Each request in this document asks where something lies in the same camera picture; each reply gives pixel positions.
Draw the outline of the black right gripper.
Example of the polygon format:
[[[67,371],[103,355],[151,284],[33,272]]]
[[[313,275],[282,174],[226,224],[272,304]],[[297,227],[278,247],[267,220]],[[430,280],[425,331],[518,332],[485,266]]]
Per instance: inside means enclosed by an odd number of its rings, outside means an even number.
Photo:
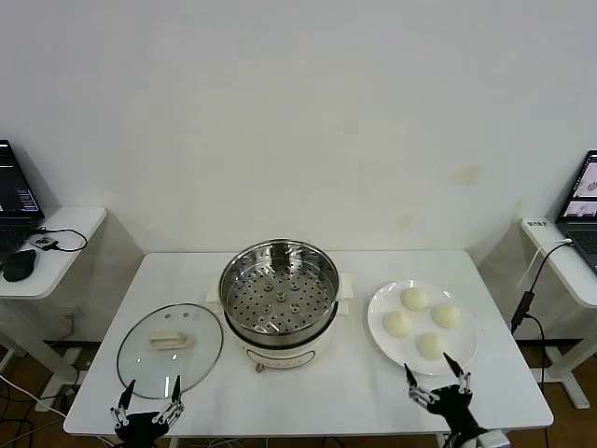
[[[473,398],[470,389],[470,373],[465,372],[460,364],[447,353],[443,354],[451,371],[458,379],[458,385],[447,385],[432,392],[420,387],[407,364],[404,364],[409,397],[421,407],[428,407],[428,412],[442,416],[451,431],[451,441],[471,441],[487,429],[481,427],[469,410]]]

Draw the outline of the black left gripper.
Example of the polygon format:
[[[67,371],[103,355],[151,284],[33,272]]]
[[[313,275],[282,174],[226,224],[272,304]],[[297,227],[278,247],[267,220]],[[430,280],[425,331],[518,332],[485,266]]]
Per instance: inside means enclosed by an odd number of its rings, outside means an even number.
[[[173,426],[183,413],[181,376],[177,375],[171,402],[161,413],[133,413],[127,416],[135,380],[131,380],[118,399],[118,404],[110,408],[115,419],[115,432],[120,443],[117,447],[156,447],[157,439],[163,436],[163,425]]]

